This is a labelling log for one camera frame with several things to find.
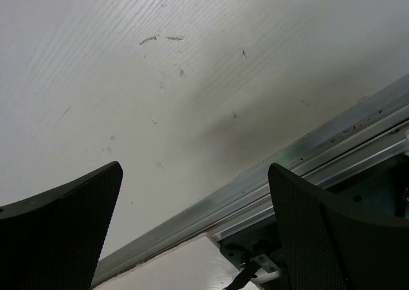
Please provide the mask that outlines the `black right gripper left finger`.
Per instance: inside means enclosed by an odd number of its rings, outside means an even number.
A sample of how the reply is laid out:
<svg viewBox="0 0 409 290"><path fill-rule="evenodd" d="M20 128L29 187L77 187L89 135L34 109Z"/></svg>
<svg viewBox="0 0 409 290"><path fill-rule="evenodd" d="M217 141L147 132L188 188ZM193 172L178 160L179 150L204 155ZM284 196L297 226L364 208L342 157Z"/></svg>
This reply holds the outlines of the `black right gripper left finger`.
<svg viewBox="0 0 409 290"><path fill-rule="evenodd" d="M119 196L113 161L1 207L1 289L89 289Z"/></svg>

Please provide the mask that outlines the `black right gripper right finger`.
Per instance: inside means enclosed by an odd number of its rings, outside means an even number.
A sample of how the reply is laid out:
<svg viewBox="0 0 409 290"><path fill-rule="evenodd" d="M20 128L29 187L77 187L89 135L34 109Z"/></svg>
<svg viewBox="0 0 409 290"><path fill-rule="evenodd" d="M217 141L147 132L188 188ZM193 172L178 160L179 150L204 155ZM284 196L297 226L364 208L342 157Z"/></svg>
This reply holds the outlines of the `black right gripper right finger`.
<svg viewBox="0 0 409 290"><path fill-rule="evenodd" d="M408 219L279 164L269 167L268 183L292 289L408 289Z"/></svg>

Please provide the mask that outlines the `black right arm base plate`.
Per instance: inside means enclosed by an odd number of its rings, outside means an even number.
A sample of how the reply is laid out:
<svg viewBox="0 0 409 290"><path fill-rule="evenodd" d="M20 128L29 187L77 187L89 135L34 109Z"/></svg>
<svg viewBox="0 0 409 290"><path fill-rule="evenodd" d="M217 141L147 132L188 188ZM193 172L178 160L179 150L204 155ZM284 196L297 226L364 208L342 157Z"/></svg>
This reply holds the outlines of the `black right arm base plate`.
<svg viewBox="0 0 409 290"><path fill-rule="evenodd" d="M246 238L224 241L220 251L239 269L239 273L226 289L243 289L255 283L261 289L289 289L288 274L282 244L278 237L272 239Z"/></svg>

